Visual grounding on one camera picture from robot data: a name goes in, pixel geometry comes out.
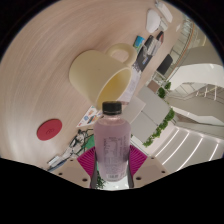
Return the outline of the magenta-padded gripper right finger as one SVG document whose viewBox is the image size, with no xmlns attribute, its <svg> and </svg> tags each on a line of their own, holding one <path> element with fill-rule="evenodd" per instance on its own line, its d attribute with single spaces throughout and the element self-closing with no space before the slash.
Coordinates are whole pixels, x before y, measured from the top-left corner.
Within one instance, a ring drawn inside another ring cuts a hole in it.
<svg viewBox="0 0 224 224">
<path fill-rule="evenodd" d="M 130 146 L 127 179 L 129 185 L 147 185 L 167 176 L 169 172 L 154 156 L 147 156 Z"/>
</svg>

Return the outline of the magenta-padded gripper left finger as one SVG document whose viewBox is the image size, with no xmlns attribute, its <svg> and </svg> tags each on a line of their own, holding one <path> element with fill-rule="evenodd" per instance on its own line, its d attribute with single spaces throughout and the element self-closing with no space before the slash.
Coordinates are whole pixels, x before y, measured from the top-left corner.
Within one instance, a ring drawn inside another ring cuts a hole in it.
<svg viewBox="0 0 224 224">
<path fill-rule="evenodd" d="M 95 149 L 91 148 L 77 158 L 69 158 L 53 173 L 84 188 L 95 188 L 97 166 Z"/>
</svg>

